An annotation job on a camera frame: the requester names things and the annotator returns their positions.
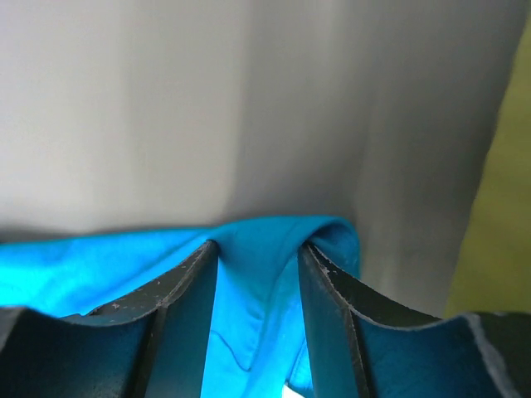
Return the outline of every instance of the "gray surface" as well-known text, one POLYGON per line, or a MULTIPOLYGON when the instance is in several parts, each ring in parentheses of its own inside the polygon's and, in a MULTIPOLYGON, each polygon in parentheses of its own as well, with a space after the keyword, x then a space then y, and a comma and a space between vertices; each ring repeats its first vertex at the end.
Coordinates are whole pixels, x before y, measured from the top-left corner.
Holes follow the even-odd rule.
POLYGON ((1 2, 0 235, 340 214, 440 314, 526 4, 1 2))

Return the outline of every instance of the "folded blue garment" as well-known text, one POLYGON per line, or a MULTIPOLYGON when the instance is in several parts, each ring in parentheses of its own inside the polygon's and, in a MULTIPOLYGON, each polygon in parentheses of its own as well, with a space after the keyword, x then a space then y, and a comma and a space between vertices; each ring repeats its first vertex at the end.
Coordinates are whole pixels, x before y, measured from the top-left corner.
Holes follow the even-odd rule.
POLYGON ((358 277, 358 237, 343 219, 271 217, 0 245, 0 305, 86 314, 175 267, 208 239, 221 254, 202 397, 280 397, 286 382, 312 396, 297 250, 310 240, 358 277))

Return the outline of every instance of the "yellow fabric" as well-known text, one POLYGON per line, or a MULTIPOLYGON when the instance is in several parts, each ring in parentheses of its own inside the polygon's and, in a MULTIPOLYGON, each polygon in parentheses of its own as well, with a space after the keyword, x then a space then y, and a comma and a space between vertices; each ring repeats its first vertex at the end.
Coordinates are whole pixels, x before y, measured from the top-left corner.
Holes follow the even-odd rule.
POLYGON ((531 312, 531 20, 521 38, 446 316, 531 312))

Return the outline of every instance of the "yellow surface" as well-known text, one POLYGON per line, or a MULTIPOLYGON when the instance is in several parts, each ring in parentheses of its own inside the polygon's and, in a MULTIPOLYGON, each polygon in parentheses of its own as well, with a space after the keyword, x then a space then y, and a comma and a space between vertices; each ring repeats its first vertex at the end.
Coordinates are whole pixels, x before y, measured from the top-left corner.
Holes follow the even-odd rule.
POLYGON ((461 246, 446 315, 531 312, 531 20, 461 246))

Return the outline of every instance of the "blue cloth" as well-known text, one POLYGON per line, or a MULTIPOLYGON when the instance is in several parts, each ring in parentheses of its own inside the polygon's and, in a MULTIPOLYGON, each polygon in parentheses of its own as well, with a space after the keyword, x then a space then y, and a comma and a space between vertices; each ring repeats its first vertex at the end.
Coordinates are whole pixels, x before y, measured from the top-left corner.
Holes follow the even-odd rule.
POLYGON ((221 254, 202 397, 280 397, 286 382, 311 396, 297 250, 310 240, 358 277, 358 237, 339 218, 271 217, 0 245, 0 305, 85 314, 173 268, 208 239, 221 254))

